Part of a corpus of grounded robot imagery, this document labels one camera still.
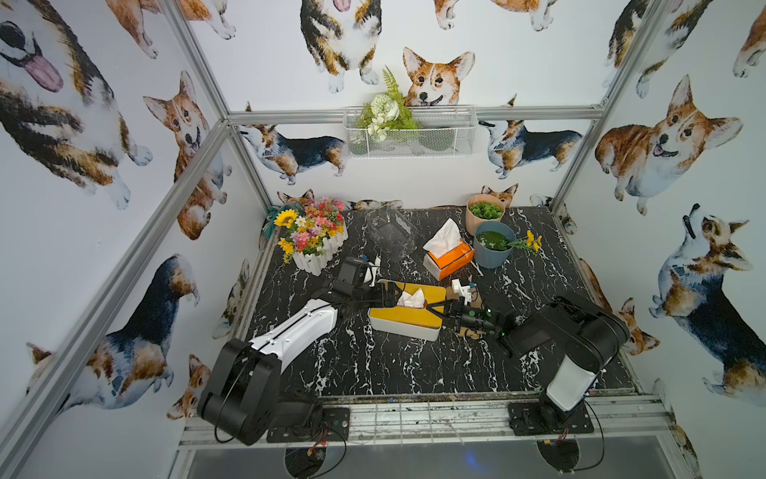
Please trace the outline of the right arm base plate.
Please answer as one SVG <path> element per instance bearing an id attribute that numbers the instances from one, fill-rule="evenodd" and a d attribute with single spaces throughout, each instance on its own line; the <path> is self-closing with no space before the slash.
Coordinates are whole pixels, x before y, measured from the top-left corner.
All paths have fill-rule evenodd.
<path id="1" fill-rule="evenodd" d="M 509 426 L 517 436 L 594 433 L 594 423 L 582 401 L 571 411 L 547 402 L 509 403 Z"/>

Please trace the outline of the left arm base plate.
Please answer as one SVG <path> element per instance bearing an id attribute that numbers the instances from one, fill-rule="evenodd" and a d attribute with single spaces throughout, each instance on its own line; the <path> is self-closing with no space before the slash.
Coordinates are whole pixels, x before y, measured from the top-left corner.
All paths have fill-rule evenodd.
<path id="1" fill-rule="evenodd" d="M 344 442 L 349 438 L 350 425 L 350 408 L 319 406 L 305 417 L 279 419 L 265 437 L 268 443 Z"/>

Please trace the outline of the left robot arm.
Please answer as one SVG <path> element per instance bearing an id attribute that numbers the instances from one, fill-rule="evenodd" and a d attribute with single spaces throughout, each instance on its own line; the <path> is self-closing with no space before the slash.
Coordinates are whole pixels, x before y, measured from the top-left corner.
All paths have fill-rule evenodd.
<path id="1" fill-rule="evenodd" d="M 338 277 L 315 291 L 297 313 L 271 331 L 249 341 L 231 339 L 213 366 L 199 395 L 197 416 L 220 432 L 253 445 L 267 431 L 325 439 L 328 425 L 321 402 L 308 393 L 281 393 L 281 375 L 315 341 L 329 335 L 343 305 L 379 307 L 385 287 L 378 282 L 380 263 L 348 257 Z"/>

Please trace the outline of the clear plastic box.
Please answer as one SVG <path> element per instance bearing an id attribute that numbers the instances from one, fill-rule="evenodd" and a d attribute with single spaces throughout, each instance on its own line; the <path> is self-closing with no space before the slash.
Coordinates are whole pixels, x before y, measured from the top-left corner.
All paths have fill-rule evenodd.
<path id="1" fill-rule="evenodd" d="M 390 259 L 402 259 L 416 249 L 415 228 L 397 209 L 379 209 L 368 213 L 365 226 L 370 239 Z"/>

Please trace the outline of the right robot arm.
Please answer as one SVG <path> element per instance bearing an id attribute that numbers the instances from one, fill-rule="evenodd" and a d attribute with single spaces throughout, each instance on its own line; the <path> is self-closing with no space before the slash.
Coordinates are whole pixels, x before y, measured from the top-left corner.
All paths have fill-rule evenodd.
<path id="1" fill-rule="evenodd" d="M 456 329 L 489 335 L 510 356 L 522 357 L 547 342 L 564 353 L 538 404 L 511 414 L 511 427 L 518 435 L 573 428 L 596 376 L 630 337 L 621 319 L 572 291 L 558 295 L 520 323 L 512 309 L 506 313 L 490 307 L 477 309 L 460 299 L 429 303 L 426 309 Z"/>

